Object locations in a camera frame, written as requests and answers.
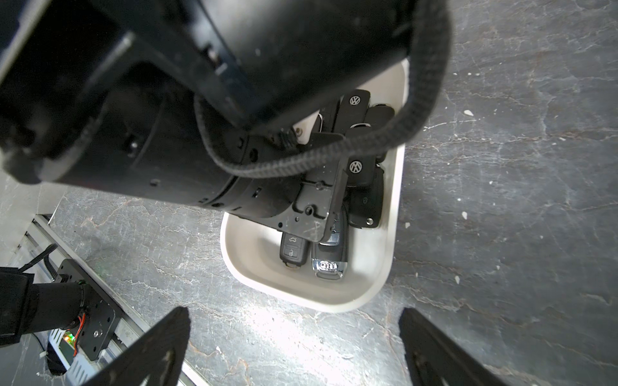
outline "car key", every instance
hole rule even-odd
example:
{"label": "car key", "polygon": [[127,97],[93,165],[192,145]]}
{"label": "car key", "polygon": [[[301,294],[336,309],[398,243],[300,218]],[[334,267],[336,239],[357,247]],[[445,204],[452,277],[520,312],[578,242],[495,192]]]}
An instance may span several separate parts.
{"label": "car key", "polygon": [[370,97],[367,90],[354,90],[345,94],[339,105],[332,132],[345,134],[350,126],[364,122]]}
{"label": "car key", "polygon": [[328,239],[312,243],[311,265],[313,272],[321,279],[339,280],[347,267],[348,224],[347,210],[334,214],[335,222]]}
{"label": "car key", "polygon": [[288,264],[300,267],[307,262],[309,244],[310,242],[302,237],[283,232],[281,246],[279,247],[279,258],[288,267],[290,267]]}
{"label": "car key", "polygon": [[[371,133],[373,127],[368,124],[352,125],[345,133],[347,138],[354,138]],[[376,156],[352,156],[348,158],[348,181],[349,188],[366,188],[373,183],[373,174],[376,167]]]}
{"label": "car key", "polygon": [[364,189],[350,190],[349,224],[355,228],[376,228],[382,216],[384,171],[375,167],[373,183]]}
{"label": "car key", "polygon": [[332,133],[335,117],[339,109],[339,100],[327,104],[320,109],[320,113],[313,124],[311,132]]}
{"label": "car key", "polygon": [[[371,125],[373,130],[379,130],[386,125],[388,121],[395,116],[395,110],[387,104],[377,104],[367,109],[365,114],[365,122]],[[376,156],[376,163],[380,164],[384,161],[386,153]]]}

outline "orange wire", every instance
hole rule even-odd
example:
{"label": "orange wire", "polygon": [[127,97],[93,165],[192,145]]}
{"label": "orange wire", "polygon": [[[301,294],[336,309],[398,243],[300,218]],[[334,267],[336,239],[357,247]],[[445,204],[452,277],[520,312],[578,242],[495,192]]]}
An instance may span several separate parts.
{"label": "orange wire", "polygon": [[77,329],[77,334],[75,334],[75,340],[73,341],[73,356],[77,355],[77,339],[82,331],[83,323],[86,321],[86,314],[78,316],[77,319],[79,319],[79,329]]}

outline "marble floor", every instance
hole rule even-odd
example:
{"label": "marble floor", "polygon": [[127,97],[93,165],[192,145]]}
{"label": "marble floor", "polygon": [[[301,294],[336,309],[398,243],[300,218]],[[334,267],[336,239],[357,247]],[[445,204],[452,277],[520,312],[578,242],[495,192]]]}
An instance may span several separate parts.
{"label": "marble floor", "polygon": [[301,308],[221,258],[217,212],[69,188],[52,226],[150,323],[189,307],[217,385],[407,385],[428,316],[512,385],[618,379],[618,4],[453,0],[444,91],[406,149],[395,260],[367,305]]}

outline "white plastic part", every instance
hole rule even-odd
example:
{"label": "white plastic part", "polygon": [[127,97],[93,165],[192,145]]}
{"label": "white plastic part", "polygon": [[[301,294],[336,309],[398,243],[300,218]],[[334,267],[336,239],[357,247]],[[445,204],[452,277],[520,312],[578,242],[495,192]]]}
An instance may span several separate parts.
{"label": "white plastic part", "polygon": [[309,137],[311,136],[311,130],[313,129],[313,124],[315,123],[316,118],[320,111],[314,112],[312,115],[309,115],[307,118],[301,120],[296,123],[292,127],[296,131],[296,140],[301,145],[306,145],[309,142]]}
{"label": "white plastic part", "polygon": [[[359,88],[371,93],[370,105],[386,103],[399,111],[407,98],[407,61],[392,66]],[[221,224],[221,253],[241,283],[277,298],[329,313],[357,309],[382,288],[391,271],[405,145],[387,153],[380,224],[350,227],[348,265],[341,280],[315,277],[311,262],[287,268],[279,259],[281,232],[229,213]]]}

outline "black cable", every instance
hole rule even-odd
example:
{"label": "black cable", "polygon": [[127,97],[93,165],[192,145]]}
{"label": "black cable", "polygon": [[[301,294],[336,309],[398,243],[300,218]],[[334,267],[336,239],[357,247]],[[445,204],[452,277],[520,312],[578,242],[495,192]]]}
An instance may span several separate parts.
{"label": "black cable", "polygon": [[55,280],[56,277],[58,277],[58,272],[56,272],[56,269],[51,264],[51,261],[49,261],[49,255],[43,258],[43,264],[45,264],[45,268],[47,268],[47,270],[51,274],[51,277]]}
{"label": "black cable", "polygon": [[352,155],[381,154],[412,139],[434,108],[446,72],[451,45],[451,21],[446,0],[418,0],[412,12],[408,82],[410,95],[401,111],[381,129],[356,138],[312,149],[290,157],[240,165],[229,160],[222,134],[207,130],[209,119],[221,118],[212,107],[195,95],[193,107],[198,128],[208,154],[226,172],[248,178],[285,177]]}
{"label": "black cable", "polygon": [[56,244],[56,243],[50,244],[47,248],[45,248],[45,250],[43,252],[38,254],[37,257],[32,259],[30,262],[24,264],[23,267],[21,267],[19,269],[19,272],[24,272],[24,271],[32,268],[36,263],[38,263],[39,261],[43,260],[46,256],[49,256],[49,254],[52,253],[53,251],[55,251],[56,248],[58,248],[58,244]]}
{"label": "black cable", "polygon": [[41,350],[43,350],[43,351],[47,351],[47,350],[45,349],[45,347],[43,347],[43,344],[41,343],[41,340],[40,340],[40,339],[36,336],[36,334],[35,334],[34,332],[32,333],[32,336],[33,336],[33,337],[36,339],[36,341],[39,343],[39,346],[41,347]]}

